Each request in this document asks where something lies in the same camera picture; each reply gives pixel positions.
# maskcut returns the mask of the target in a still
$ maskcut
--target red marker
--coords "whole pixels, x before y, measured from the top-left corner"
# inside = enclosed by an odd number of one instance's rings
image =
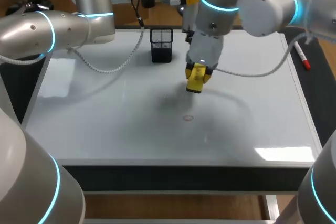
[[[310,63],[309,63],[309,61],[307,60],[305,54],[303,53],[303,51],[302,51],[302,49],[301,49],[299,43],[295,42],[295,43],[294,43],[294,47],[295,47],[296,51],[298,52],[298,54],[299,54],[299,56],[300,56],[300,58],[301,58],[301,60],[302,60],[302,63],[303,63],[304,68],[305,68],[307,71],[309,71],[309,70],[310,70]]]

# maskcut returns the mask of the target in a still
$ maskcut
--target white robotic arm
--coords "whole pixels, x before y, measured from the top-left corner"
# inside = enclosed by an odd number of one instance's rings
[[[335,37],[335,11],[334,0],[201,0],[188,59],[191,63],[216,69],[223,36],[231,31],[238,14],[243,29],[257,37],[267,36],[286,26]]]
[[[110,42],[115,35],[112,2],[129,0],[73,1],[82,14],[49,11],[1,19],[0,55],[16,59]],[[266,36],[288,25],[334,36],[336,15],[332,3],[333,0],[201,0],[199,11],[197,5],[188,6],[183,18],[184,30],[195,31],[187,62],[214,70],[224,36],[231,31],[238,12],[243,27],[254,36]],[[8,98],[0,102],[3,109],[8,104]],[[85,201],[79,185],[8,116],[10,111],[6,114],[0,109],[0,222],[82,223]],[[335,155],[334,134],[299,191],[298,209],[305,224],[336,223]],[[281,218],[277,223],[286,223]]]

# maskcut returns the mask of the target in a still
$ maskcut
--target whiteboard surface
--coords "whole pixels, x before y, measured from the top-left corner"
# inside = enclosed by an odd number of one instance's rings
[[[137,30],[79,51],[96,67],[121,65]],[[264,78],[214,71],[201,94],[185,91],[185,34],[174,31],[173,60],[151,62],[149,30],[125,69],[99,74],[65,50],[53,54],[24,119],[27,131],[62,165],[309,167],[321,144],[289,57]],[[219,68],[272,69],[287,48],[278,33],[225,37]]]

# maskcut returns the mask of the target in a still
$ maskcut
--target white cable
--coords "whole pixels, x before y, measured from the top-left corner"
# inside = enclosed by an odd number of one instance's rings
[[[243,74],[243,73],[235,73],[235,72],[231,72],[231,71],[227,71],[227,70],[223,70],[223,69],[219,69],[219,68],[216,68],[216,70],[219,71],[219,72],[231,74],[233,76],[240,76],[240,77],[265,77],[265,76],[269,76],[269,75],[275,73],[277,70],[279,70],[279,68],[285,63],[285,61],[286,61],[286,59],[287,59],[290,51],[292,50],[292,48],[294,46],[294,43],[296,41],[298,41],[299,39],[304,38],[306,36],[307,36],[307,33],[302,33],[302,34],[299,34],[298,36],[296,36],[291,41],[291,43],[288,45],[288,48],[287,48],[285,54],[283,55],[280,63],[277,64],[271,71],[268,71],[266,73],[261,73],[261,74]],[[328,41],[330,41],[332,43],[336,43],[336,39],[333,39],[333,38],[330,38],[330,37],[327,37],[327,36],[324,36],[324,35],[321,35],[321,34],[311,33],[310,36],[321,38],[321,39],[324,39],[324,40],[328,40]]]
[[[98,72],[98,73],[105,73],[105,74],[109,74],[109,73],[115,73],[121,69],[123,69],[126,64],[132,59],[133,55],[136,53],[138,47],[140,46],[140,43],[142,41],[142,38],[143,38],[143,33],[144,33],[144,28],[141,27],[141,34],[140,34],[140,38],[138,40],[138,43],[136,44],[136,46],[134,47],[133,51],[131,52],[131,54],[129,55],[129,57],[127,58],[127,60],[118,68],[116,69],[113,69],[113,70],[101,70],[101,69],[98,69],[96,67],[94,67],[93,65],[91,65],[87,59],[84,58],[84,56],[78,52],[76,49],[74,48],[68,48],[68,51],[70,52],[73,52],[74,54],[76,54],[89,68],[91,68],[92,70]]]
[[[311,7],[312,2],[313,2],[313,0],[308,0],[305,15],[303,17],[303,28],[306,31],[306,35],[307,35],[306,45],[309,44],[311,42],[311,40],[313,39],[313,36],[308,29],[309,11],[310,11],[310,7]]]
[[[46,56],[46,54],[41,54],[40,56],[38,56],[34,60],[13,60],[13,59],[9,59],[5,56],[0,55],[0,60],[5,62],[5,63],[9,63],[9,64],[13,64],[13,65],[31,65],[31,64],[35,64],[35,63],[39,62],[45,56]]]

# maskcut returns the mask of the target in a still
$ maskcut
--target floor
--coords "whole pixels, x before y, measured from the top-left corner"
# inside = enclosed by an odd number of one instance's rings
[[[0,16],[17,0],[1,0]],[[52,0],[55,9],[75,12],[71,0]],[[117,25],[136,25],[129,4],[114,5]],[[141,10],[146,25],[180,25],[176,10],[157,4],[155,9]],[[327,60],[336,76],[334,45],[321,41]],[[292,196],[278,196],[280,211]],[[262,198],[258,195],[86,195],[86,218],[141,218],[141,219],[264,219]]]

